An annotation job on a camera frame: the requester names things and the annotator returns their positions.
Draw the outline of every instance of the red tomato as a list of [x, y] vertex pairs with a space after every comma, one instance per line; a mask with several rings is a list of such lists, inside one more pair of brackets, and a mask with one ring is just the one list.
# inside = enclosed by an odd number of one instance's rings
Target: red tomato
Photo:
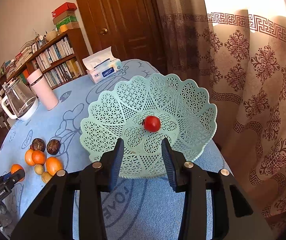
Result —
[[161, 128], [161, 121], [156, 116], [149, 115], [143, 120], [142, 125], [149, 132], [157, 132]]

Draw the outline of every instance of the brass door handle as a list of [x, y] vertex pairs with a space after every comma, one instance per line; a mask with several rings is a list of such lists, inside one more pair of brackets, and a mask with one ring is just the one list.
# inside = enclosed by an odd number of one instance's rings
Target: brass door handle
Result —
[[101, 31], [100, 31], [100, 34], [104, 35], [107, 33], [107, 28], [103, 28]]

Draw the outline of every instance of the tablecloth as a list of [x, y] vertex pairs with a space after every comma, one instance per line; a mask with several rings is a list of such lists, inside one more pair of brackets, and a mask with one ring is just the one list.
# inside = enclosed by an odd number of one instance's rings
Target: tablecloth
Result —
[[[157, 70], [148, 62], [138, 59], [123, 62], [123, 69], [95, 85], [88, 76], [80, 77], [57, 89], [54, 93], [59, 104], [47, 111], [40, 104], [32, 117], [16, 121], [6, 136], [0, 151], [0, 176], [10, 171], [13, 163], [23, 166], [26, 176], [5, 198], [14, 217], [13, 225], [22, 217], [31, 202], [44, 187], [34, 168], [25, 163], [25, 152], [34, 138], [48, 143], [52, 138], [61, 141], [56, 155], [68, 172], [79, 171], [90, 164], [89, 154], [81, 146], [80, 121], [88, 116], [87, 108], [104, 90], [113, 90], [118, 81], [129, 80], [135, 75], [149, 77]], [[203, 154], [195, 161], [208, 171], [229, 169], [222, 155], [211, 140]], [[78, 236], [79, 192], [75, 193], [73, 212], [73, 238]], [[175, 240], [178, 237], [184, 193], [175, 193], [166, 177], [158, 179], [121, 179], [113, 192], [102, 193], [104, 222], [109, 240]], [[211, 195], [207, 192], [207, 239], [211, 239]]]

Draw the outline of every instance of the orange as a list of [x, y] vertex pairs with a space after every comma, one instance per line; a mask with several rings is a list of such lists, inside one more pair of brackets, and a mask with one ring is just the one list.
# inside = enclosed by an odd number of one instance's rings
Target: orange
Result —
[[15, 172], [18, 171], [19, 169], [24, 170], [23, 167], [22, 167], [20, 164], [13, 164], [12, 167], [11, 167], [11, 174], [15, 173]]
[[27, 163], [27, 165], [30, 165], [30, 166], [35, 165], [35, 162], [32, 160], [32, 153], [33, 153], [33, 150], [31, 149], [28, 149], [25, 153], [25, 162]]
[[43, 165], [46, 162], [46, 155], [44, 152], [35, 150], [32, 153], [32, 160], [35, 164], [41, 164]]
[[51, 174], [52, 176], [54, 176], [57, 171], [63, 169], [62, 163], [60, 162], [59, 159], [55, 157], [48, 157], [45, 165], [48, 173]]

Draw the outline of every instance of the light green plastic basket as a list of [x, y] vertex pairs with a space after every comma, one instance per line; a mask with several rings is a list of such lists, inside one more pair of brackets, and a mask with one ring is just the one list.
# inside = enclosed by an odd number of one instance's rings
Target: light green plastic basket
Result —
[[[161, 141], [167, 137], [173, 150], [195, 161], [216, 131], [216, 105], [209, 103], [208, 91], [195, 81], [181, 81], [177, 75], [152, 74], [120, 81], [113, 91], [103, 91], [89, 105], [89, 117], [81, 121], [80, 142], [92, 162], [124, 140], [120, 177], [154, 178], [166, 174]], [[150, 133], [142, 120], [155, 115], [161, 129]]]

